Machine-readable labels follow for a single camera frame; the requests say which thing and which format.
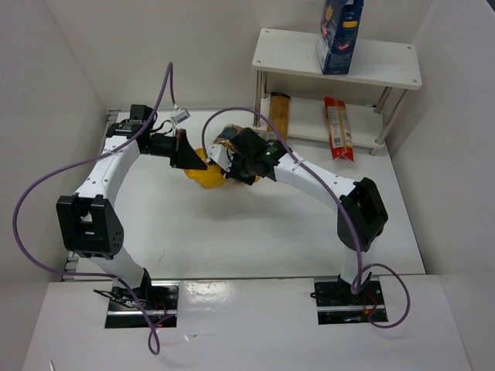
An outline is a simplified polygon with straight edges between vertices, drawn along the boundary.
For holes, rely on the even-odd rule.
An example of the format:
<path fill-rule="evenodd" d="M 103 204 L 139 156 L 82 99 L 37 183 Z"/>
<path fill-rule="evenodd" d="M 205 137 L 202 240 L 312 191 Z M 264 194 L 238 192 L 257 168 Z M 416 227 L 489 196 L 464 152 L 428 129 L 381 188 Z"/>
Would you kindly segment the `yellow pasta bag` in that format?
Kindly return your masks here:
<path fill-rule="evenodd" d="M 208 165 L 207 170 L 185 169 L 186 176 L 204 189 L 215 189 L 228 184 L 238 183 L 240 180 L 227 178 L 225 171 L 219 165 Z"/>

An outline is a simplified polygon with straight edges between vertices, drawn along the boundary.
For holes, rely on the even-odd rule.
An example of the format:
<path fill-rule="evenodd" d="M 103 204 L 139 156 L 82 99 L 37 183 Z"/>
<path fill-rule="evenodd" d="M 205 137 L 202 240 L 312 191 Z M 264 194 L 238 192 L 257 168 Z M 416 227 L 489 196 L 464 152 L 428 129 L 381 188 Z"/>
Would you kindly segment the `white two-tier shelf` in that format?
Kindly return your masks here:
<path fill-rule="evenodd" d="M 291 97 L 288 135 L 326 142 L 324 97 L 346 104 L 352 143 L 372 155 L 384 146 L 408 93 L 422 87 L 412 44 L 358 39 L 350 72 L 323 75 L 316 57 L 318 35 L 262 29 L 252 65 L 256 74 L 254 108 L 268 114 L 270 94 Z"/>

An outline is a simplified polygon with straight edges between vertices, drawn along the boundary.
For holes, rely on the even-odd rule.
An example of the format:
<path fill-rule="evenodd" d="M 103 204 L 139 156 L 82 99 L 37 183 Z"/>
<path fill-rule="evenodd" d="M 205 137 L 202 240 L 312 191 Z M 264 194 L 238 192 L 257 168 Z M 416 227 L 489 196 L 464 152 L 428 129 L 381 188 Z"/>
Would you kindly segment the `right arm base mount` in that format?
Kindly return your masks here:
<path fill-rule="evenodd" d="M 320 325 L 343 325 L 387 322 L 387 310 L 381 283 L 371 278 L 359 294 L 352 294 L 350 286 L 339 277 L 315 279 L 313 292 L 309 295 L 316 303 Z"/>

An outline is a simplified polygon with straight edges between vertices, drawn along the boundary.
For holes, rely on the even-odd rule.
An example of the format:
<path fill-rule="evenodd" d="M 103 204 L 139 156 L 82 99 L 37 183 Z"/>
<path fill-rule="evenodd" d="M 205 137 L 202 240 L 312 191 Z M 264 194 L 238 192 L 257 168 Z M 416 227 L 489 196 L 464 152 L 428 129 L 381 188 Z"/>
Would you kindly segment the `clear spaghetti bag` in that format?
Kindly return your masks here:
<path fill-rule="evenodd" d="M 288 137 L 289 108 L 291 97 L 281 92 L 272 92 L 268 119 L 286 141 Z"/>

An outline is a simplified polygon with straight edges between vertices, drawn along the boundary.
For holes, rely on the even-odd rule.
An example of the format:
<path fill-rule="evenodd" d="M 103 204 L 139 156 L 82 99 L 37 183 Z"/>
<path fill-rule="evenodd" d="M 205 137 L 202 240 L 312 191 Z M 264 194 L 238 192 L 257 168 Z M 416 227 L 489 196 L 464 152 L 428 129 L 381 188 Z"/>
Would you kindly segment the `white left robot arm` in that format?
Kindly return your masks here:
<path fill-rule="evenodd" d="M 63 243 L 68 251 L 90 260 L 124 288 L 149 288 L 148 271 L 124 247 L 125 229 L 114 209 L 125 176 L 141 155 L 169 159 L 173 168 L 204 170 L 207 165 L 190 145 L 178 124 L 189 112 L 176 107 L 170 116 L 172 131 L 159 133 L 153 124 L 157 113 L 145 105 L 131 106 L 129 118 L 108 128 L 103 158 L 94 164 L 87 180 L 71 196 L 56 203 Z"/>

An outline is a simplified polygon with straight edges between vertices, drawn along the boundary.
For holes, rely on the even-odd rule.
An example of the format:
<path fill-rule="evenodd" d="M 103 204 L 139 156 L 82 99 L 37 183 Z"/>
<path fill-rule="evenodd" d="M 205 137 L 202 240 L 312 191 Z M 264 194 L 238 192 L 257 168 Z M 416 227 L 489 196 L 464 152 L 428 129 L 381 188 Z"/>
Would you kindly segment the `blue fusilli pasta bag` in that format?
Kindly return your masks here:
<path fill-rule="evenodd" d="M 213 143 L 215 145 L 223 145 L 226 148 L 230 148 L 232 146 L 230 140 L 234 138 L 243 127 L 236 124 L 227 124 L 223 130 L 216 136 Z"/>

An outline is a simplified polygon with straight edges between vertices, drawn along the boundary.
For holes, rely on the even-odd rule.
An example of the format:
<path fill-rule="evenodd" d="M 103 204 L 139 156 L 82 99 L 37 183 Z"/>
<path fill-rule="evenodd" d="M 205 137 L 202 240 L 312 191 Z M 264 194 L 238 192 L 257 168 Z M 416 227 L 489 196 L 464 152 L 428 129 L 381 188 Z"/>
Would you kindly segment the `red spaghetti bag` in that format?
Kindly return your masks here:
<path fill-rule="evenodd" d="M 333 97 L 325 97 L 324 104 L 333 159 L 354 162 L 353 144 L 345 103 Z"/>

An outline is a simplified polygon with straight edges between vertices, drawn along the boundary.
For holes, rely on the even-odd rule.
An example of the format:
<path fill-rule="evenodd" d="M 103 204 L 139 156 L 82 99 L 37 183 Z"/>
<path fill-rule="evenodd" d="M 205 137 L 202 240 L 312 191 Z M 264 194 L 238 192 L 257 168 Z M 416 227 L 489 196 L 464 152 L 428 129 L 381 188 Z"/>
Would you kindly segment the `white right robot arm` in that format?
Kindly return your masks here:
<path fill-rule="evenodd" d="M 336 213 L 336 232 L 348 249 L 340 278 L 352 293 L 362 290 L 364 268 L 371 264 L 369 250 L 388 221 L 377 185 L 369 178 L 360 181 L 336 175 L 305 160 L 280 141 L 266 141 L 250 128 L 230 139 L 234 153 L 228 175 L 252 183 L 268 178 L 304 192 Z"/>

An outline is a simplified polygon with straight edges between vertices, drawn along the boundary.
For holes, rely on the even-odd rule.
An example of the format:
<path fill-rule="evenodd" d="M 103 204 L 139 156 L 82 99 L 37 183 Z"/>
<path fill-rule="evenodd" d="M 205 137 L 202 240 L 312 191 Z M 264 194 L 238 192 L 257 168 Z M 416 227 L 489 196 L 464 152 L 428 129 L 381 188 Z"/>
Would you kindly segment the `blue Barilla pasta box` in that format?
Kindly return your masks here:
<path fill-rule="evenodd" d="M 349 73 L 364 1 L 324 1 L 316 56 L 322 74 Z"/>

